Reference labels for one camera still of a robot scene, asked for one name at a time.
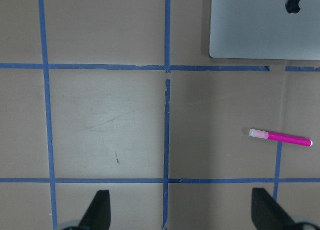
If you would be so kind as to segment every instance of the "marker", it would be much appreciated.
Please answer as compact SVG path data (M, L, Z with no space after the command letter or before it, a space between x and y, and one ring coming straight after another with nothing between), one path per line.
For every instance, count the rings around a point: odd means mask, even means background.
M284 135L284 134L270 132L270 131L259 131L259 130L250 129L249 136L273 140L273 141L282 141L282 142L297 144L301 146L312 146L313 144L313 142L307 138Z

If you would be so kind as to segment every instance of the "grid square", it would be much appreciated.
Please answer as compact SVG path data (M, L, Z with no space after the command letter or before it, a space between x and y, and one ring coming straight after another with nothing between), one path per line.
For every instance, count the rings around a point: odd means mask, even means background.
M273 184L170 184L167 227L174 230L254 230L251 220L253 187L264 187L271 194Z
M0 105L0 177L48 177L43 71L0 69Z
M113 229L161 229L163 186L159 183L56 185L59 224L80 220L98 190L110 191Z
M282 83L278 72L173 72L170 177L274 177L277 143L248 131L279 128Z
M0 0L0 62L42 63L38 0Z
M0 229L52 229L48 183L0 183Z
M165 72L50 74L56 177L163 177Z
M319 225L320 183L280 183L277 201L295 221Z
M164 64L165 0L44 0L50 63Z
M320 74L287 72L285 75L283 132L311 138L313 146L283 144L280 176L320 177Z

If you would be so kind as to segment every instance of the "silver laptop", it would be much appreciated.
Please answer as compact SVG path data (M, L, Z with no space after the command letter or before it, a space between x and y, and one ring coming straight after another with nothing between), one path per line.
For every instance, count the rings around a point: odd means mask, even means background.
M209 54L320 60L320 0L212 0Z

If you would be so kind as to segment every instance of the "laptop lid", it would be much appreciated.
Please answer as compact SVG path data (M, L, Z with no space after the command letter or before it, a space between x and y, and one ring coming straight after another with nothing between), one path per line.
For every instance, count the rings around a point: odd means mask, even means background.
M320 60L320 0L212 0L209 54Z

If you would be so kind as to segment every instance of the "white marker cap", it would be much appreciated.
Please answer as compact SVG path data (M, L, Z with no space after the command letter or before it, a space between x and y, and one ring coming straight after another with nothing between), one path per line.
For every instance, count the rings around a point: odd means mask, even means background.
M249 136L268 139L269 134L267 131L259 131L259 130L250 129Z

